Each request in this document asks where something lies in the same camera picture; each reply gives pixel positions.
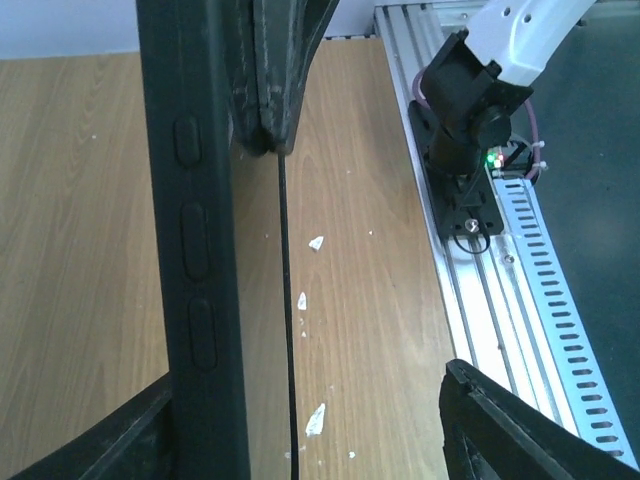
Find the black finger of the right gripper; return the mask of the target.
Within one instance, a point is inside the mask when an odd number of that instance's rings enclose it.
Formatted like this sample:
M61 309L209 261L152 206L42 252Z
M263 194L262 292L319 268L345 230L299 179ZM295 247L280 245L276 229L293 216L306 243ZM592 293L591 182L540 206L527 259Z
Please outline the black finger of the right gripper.
M227 3L233 126L252 155L292 152L311 63L337 5L326 0Z

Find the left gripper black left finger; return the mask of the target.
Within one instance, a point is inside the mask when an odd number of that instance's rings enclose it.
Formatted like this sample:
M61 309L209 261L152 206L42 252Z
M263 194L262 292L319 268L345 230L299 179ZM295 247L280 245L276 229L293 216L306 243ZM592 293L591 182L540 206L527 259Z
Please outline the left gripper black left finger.
M171 385L164 375L15 479L171 479Z

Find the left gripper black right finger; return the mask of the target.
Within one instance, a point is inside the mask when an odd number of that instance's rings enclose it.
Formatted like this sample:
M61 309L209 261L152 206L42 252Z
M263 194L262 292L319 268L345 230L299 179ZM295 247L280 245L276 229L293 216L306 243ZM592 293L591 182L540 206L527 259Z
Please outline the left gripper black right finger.
M450 479L637 479L461 359L446 363L439 393Z

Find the black phone case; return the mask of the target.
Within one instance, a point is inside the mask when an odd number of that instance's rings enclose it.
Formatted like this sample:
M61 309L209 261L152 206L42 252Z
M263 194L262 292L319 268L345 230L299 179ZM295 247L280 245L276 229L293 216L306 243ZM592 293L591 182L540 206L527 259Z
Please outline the black phone case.
M180 479L250 475L221 5L136 5Z

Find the black smartphone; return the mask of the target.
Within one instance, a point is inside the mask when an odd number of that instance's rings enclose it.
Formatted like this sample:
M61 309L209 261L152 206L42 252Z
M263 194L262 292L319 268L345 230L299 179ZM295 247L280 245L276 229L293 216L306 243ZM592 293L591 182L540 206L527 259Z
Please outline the black smartphone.
M299 479L299 439L298 421L296 411L296 382L295 382L295 355L293 338L293 312L291 298L291 266L289 254L289 229L287 208L287 183L286 183L286 156L279 153L278 156L278 182L279 182L279 215L281 236L281 260L284 298L284 322L285 340L287 351L288 371L288 403L289 403L289 428L290 428L290 461L291 480Z

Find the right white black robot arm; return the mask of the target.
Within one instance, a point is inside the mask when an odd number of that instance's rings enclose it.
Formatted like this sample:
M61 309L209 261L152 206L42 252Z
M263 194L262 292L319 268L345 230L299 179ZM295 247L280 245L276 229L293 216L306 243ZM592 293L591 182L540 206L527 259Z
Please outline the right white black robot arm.
M437 118L433 168L467 175L505 141L507 121L589 1L488 1L424 68ZM234 129L255 155L291 153L311 62L334 1L225 1L222 21Z

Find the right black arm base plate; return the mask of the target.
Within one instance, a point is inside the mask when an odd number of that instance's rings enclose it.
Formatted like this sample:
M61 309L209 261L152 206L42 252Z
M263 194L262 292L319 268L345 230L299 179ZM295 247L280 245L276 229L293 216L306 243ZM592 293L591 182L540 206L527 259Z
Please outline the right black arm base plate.
M438 239L470 255L485 253L504 230L486 171L487 152L453 139L416 100L408 114Z

